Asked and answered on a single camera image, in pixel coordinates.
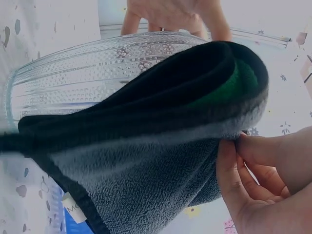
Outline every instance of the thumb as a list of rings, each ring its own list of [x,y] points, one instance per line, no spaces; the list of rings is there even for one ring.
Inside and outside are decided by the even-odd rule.
[[[236,141],[237,153],[251,164],[276,166],[284,136],[261,137],[241,134]]]

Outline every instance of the glass bowl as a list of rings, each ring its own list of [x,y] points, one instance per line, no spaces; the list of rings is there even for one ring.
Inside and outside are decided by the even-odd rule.
[[[154,32],[99,40],[45,56],[10,76],[2,99],[4,118],[16,129],[24,116],[88,108],[172,54],[203,43],[185,33]]]

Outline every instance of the green towel layer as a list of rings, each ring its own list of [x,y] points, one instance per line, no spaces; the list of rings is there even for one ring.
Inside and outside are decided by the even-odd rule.
[[[257,77],[252,68],[240,59],[235,60],[235,69],[231,77],[219,88],[192,102],[190,106],[202,104],[220,105],[235,100],[258,86]]]

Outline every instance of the gray microfiber towel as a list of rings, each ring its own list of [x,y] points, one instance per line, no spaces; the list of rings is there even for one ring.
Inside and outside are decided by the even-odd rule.
[[[184,208],[220,197],[218,143],[254,126],[267,97],[268,72],[254,52],[210,42],[91,108],[23,118],[18,134],[0,136],[0,151],[32,158],[94,233],[156,234]]]

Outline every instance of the finger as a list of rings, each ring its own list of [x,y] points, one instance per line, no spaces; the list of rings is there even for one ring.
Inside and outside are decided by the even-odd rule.
[[[208,40],[208,32],[205,28],[202,28],[200,31],[192,32],[193,36],[203,38],[204,40]]]
[[[224,202],[233,220],[237,221],[251,198],[240,180],[237,171],[235,145],[231,141],[220,141],[216,175]]]
[[[135,34],[138,31],[141,17],[127,9],[123,25],[121,29],[121,35]]]
[[[158,27],[152,23],[148,23],[148,31],[149,32],[161,32],[162,31],[162,28],[161,27]]]
[[[274,194],[258,185],[245,166],[244,160],[239,156],[237,157],[237,169],[244,188],[252,199],[266,201],[274,197]]]
[[[257,178],[259,184],[270,191],[276,196],[287,198],[290,196],[289,191],[277,173],[275,167],[262,166],[246,163],[247,167],[251,170]]]
[[[240,135],[236,150],[246,162],[275,166],[282,140],[283,136],[266,138]]]
[[[179,30],[178,30],[178,29],[168,29],[168,28],[165,28],[164,31],[168,31],[168,32],[178,32]]]

